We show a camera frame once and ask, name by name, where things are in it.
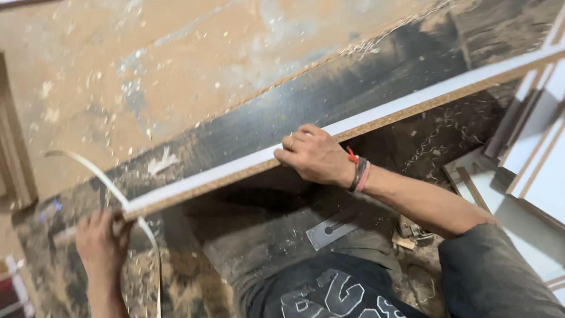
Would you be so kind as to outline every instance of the black t-shirt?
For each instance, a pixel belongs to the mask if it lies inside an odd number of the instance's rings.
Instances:
[[[439,246],[447,310],[458,317],[565,317],[565,308],[508,236],[479,225]],[[398,300],[380,265],[331,253],[262,282],[247,316],[284,318],[427,317]]]

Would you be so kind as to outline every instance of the hand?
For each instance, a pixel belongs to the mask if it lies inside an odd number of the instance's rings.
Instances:
[[[124,222],[114,234],[114,222]],[[80,219],[76,248],[88,275],[89,293],[109,293],[120,286],[121,268],[128,251],[134,222],[125,222],[121,213],[96,211]]]
[[[355,176],[355,164],[348,154],[324,130],[306,124],[282,139],[283,149],[275,158],[298,172],[302,179],[348,188]]]

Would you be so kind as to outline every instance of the metal plate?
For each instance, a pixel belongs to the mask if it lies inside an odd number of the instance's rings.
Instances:
[[[358,225],[351,221],[354,221],[358,216],[359,214],[351,211],[337,213],[333,217],[307,230],[306,234],[308,235],[308,239],[310,239],[314,249],[318,251],[338,238],[355,230]]]

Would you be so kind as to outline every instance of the black bracelet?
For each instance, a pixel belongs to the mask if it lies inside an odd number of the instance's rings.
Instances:
[[[353,192],[355,191],[355,188],[357,188],[357,185],[359,184],[359,181],[361,180],[361,176],[363,175],[363,172],[365,171],[365,168],[367,167],[367,159],[363,158],[363,157],[359,157],[359,163],[355,166],[355,176],[353,177],[353,182],[351,183],[351,186],[349,187],[349,191]]]

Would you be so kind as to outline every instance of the wrist band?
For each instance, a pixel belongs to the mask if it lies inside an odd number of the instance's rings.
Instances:
[[[349,160],[355,163],[355,175],[353,176],[353,182],[349,187],[350,192],[361,191],[365,187],[365,183],[369,177],[368,160],[353,154],[353,150],[347,146],[347,151],[349,151]]]
[[[365,184],[367,184],[367,180],[369,179],[369,172],[371,171],[371,163],[367,161],[367,166],[365,167],[365,171],[361,175],[361,179],[355,188],[355,192],[361,192],[365,189]]]

